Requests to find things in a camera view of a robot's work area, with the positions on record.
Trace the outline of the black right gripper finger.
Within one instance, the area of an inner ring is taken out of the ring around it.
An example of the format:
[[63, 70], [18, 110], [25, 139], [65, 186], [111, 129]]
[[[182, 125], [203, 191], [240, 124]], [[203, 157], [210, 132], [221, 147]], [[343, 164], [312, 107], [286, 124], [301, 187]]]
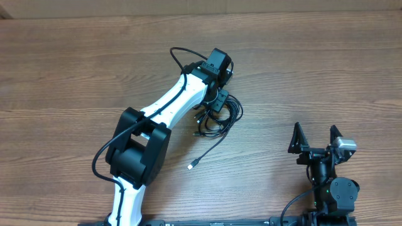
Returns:
[[299, 122], [295, 123], [293, 135], [288, 147], [288, 153], [301, 154], [305, 149], [309, 148], [308, 141], [303, 133], [303, 129]]
[[337, 129], [336, 125], [330, 127], [330, 144], [335, 144], [337, 138], [342, 137], [342, 134]]

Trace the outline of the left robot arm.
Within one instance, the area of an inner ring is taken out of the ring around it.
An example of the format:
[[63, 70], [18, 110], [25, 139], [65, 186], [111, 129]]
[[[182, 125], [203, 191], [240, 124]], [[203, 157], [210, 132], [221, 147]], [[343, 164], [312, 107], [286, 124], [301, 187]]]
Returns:
[[115, 184], [112, 212], [104, 225], [139, 225], [145, 188], [163, 166], [171, 130], [192, 108], [219, 112], [226, 100], [223, 87], [233, 75], [233, 62], [214, 48], [201, 61], [180, 66], [176, 84], [153, 104], [120, 116], [106, 145], [106, 163]]

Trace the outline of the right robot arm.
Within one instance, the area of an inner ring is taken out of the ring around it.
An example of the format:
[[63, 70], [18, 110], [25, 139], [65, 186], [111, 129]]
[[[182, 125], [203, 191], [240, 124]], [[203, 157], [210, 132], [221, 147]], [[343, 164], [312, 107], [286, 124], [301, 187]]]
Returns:
[[345, 177], [338, 177], [335, 167], [347, 162], [357, 151], [357, 143], [344, 137], [335, 125], [330, 127], [330, 142], [326, 148], [310, 147], [299, 122], [295, 123], [288, 152], [297, 154], [296, 163], [306, 166], [311, 188], [294, 197], [280, 215], [284, 225], [286, 211], [301, 198], [312, 194], [314, 209], [302, 213], [295, 225], [356, 225], [349, 214], [355, 210], [360, 191], [359, 184]]

